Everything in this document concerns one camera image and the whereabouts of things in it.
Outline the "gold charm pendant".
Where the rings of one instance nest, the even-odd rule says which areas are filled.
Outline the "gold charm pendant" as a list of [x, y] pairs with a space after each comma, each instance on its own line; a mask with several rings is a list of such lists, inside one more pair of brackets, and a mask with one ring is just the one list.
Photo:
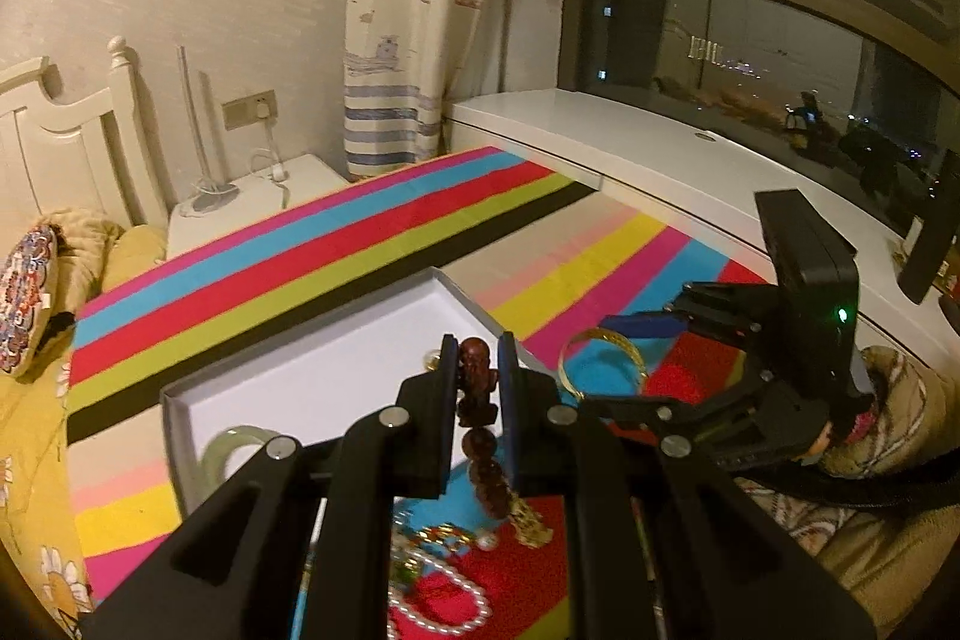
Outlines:
[[528, 549], [542, 549], [553, 539], [553, 530], [545, 525], [542, 515], [514, 489], [509, 491], [509, 521], [517, 542]]

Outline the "white window sill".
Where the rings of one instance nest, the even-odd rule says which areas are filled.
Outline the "white window sill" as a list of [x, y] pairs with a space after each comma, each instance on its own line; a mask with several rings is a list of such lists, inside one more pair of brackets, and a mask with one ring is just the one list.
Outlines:
[[934, 292], [916, 305], [896, 284], [895, 232], [789, 167], [713, 131], [584, 92], [500, 92], [450, 103], [443, 117], [452, 149], [493, 145], [524, 154], [658, 213], [757, 273], [771, 265], [754, 195], [797, 188], [856, 247], [857, 337], [891, 342], [940, 374], [958, 372], [958, 335]]

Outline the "wall power socket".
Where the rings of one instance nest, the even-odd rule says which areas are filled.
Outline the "wall power socket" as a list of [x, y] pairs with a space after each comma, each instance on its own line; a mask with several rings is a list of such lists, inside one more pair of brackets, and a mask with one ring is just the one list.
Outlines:
[[221, 104], [224, 130], [233, 131], [254, 124], [270, 124], [278, 115], [277, 96], [273, 89], [254, 92]]

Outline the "white bedside table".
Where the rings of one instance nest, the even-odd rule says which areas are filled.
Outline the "white bedside table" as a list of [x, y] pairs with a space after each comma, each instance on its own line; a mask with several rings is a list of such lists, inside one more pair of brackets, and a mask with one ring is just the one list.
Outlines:
[[233, 191], [226, 197], [213, 198], [197, 191], [172, 208], [167, 256], [174, 259], [345, 185], [347, 181], [331, 166], [314, 154], [302, 154], [281, 166], [262, 167], [242, 175], [231, 182]]

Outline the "yellow floral bedsheet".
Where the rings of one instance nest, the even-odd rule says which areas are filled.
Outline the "yellow floral bedsheet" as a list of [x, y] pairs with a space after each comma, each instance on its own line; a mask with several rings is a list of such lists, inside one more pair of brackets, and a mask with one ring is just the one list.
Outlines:
[[73, 315], [55, 315], [41, 349], [18, 378], [2, 378], [2, 578], [40, 609], [55, 638], [80, 635], [93, 611], [67, 489], [67, 395]]

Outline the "grey white jewelry tray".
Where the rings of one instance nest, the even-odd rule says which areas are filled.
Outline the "grey white jewelry tray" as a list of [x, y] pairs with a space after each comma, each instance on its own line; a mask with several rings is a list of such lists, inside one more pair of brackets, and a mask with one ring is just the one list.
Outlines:
[[202, 468], [217, 435], [251, 425], [304, 445], [331, 440], [391, 404], [444, 336], [494, 346], [505, 330], [441, 269], [423, 269], [169, 383], [161, 409], [179, 512], [218, 487]]

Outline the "gold bangle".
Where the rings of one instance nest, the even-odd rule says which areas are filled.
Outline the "gold bangle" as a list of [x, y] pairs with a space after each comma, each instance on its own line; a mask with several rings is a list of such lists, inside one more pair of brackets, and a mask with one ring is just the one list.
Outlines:
[[640, 348], [617, 331], [592, 326], [560, 349], [558, 383], [576, 401], [589, 395], [638, 396], [649, 378]]

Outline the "round embroidered cushion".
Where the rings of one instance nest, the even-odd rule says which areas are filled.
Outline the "round embroidered cushion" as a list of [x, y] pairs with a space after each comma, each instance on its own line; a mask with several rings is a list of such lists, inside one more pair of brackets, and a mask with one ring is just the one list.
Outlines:
[[2, 266], [2, 374], [29, 369], [52, 314], [59, 278], [59, 237], [50, 224], [31, 227]]

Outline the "white bed headboard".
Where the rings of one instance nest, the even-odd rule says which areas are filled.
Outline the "white bed headboard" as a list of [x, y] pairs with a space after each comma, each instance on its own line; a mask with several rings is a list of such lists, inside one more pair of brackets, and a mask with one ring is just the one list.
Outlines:
[[164, 229], [166, 200], [149, 154], [127, 41], [107, 42], [106, 85], [75, 103], [47, 92], [49, 57], [2, 71], [2, 248], [43, 214], [99, 209], [124, 227]]

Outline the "colourful striped blanket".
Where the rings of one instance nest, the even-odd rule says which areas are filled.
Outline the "colourful striped blanket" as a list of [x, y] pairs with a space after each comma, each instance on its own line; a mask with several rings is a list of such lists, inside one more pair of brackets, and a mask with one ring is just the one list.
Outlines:
[[427, 268], [548, 367], [574, 333], [656, 310], [688, 281], [770, 276], [555, 167], [483, 148], [343, 188], [132, 280], [106, 278], [80, 315], [68, 392], [68, 490], [94, 598], [181, 521], [166, 385], [268, 326], [290, 328]]

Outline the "window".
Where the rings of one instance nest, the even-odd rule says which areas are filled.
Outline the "window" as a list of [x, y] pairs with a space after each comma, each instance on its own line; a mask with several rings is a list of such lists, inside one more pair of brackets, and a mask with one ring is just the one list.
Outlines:
[[563, 0], [558, 83], [726, 136], [901, 232], [958, 148], [958, 0]]

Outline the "beige fleece sleeve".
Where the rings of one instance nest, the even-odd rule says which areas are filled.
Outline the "beige fleece sleeve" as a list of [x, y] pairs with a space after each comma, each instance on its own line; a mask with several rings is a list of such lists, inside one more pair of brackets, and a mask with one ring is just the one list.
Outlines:
[[[832, 477], [864, 479], [919, 466], [958, 447], [958, 380], [890, 347], [862, 351], [882, 390], [874, 422], [817, 463]], [[918, 606], [958, 541], [958, 510], [884, 518], [840, 509], [741, 477], [750, 495], [799, 546], [848, 590], [887, 638]]]

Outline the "green jade bangle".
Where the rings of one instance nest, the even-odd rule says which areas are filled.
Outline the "green jade bangle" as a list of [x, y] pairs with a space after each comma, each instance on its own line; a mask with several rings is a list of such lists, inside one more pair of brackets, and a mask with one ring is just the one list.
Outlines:
[[228, 479], [228, 461], [236, 450], [260, 448], [276, 436], [277, 432], [272, 429], [247, 424], [233, 425], [218, 432], [206, 445], [199, 461], [205, 489], [213, 492]]

